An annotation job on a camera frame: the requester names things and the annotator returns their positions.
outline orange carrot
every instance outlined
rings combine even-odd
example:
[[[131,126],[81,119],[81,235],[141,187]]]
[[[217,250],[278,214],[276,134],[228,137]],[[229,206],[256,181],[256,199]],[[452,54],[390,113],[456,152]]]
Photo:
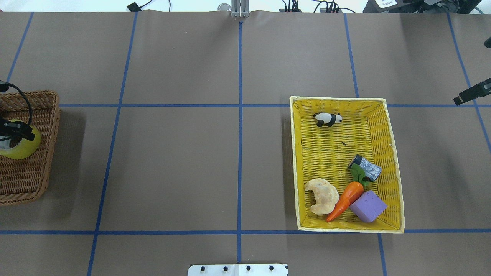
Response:
[[[327,216],[326,221],[330,222],[342,214],[346,209],[353,204],[363,193],[363,185],[359,182],[353,181],[344,190],[343,194],[339,197],[339,201],[336,203],[334,210]]]

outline purple sponge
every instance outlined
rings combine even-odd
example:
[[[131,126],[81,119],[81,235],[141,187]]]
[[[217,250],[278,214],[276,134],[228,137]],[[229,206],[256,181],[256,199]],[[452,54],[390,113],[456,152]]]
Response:
[[[387,205],[372,190],[363,193],[350,205],[351,211],[363,222],[374,221],[386,208]]]

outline can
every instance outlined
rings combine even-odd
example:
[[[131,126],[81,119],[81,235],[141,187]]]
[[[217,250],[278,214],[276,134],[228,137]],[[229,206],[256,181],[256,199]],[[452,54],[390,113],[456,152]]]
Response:
[[[351,168],[351,165],[357,164],[360,166],[365,171],[365,176],[368,178],[370,181],[375,181],[379,175],[382,173],[382,168],[370,163],[370,161],[366,160],[363,156],[361,155],[355,155],[353,160],[351,160],[350,165],[348,168]]]

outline yellow basket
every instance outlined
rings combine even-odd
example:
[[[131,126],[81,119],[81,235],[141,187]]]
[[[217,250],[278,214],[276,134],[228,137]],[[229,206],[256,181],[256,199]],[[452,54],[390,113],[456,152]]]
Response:
[[[341,123],[332,127],[316,126],[313,114],[340,113]],[[363,233],[404,233],[404,202],[394,135],[385,99],[290,97],[293,168],[296,214],[299,230]],[[350,210],[326,222],[326,215],[310,211],[315,204],[307,181],[324,178],[341,195],[352,181],[347,169],[359,154],[382,167],[377,181],[365,187],[387,204],[385,211],[371,223],[360,221]]]

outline toy panda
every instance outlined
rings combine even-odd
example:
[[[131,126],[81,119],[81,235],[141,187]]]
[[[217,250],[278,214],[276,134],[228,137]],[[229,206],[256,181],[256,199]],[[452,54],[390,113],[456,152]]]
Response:
[[[317,120],[317,126],[322,127],[323,124],[326,124],[328,127],[332,127],[335,123],[340,123],[343,121],[343,117],[338,113],[329,114],[329,113],[315,113],[314,118]]]

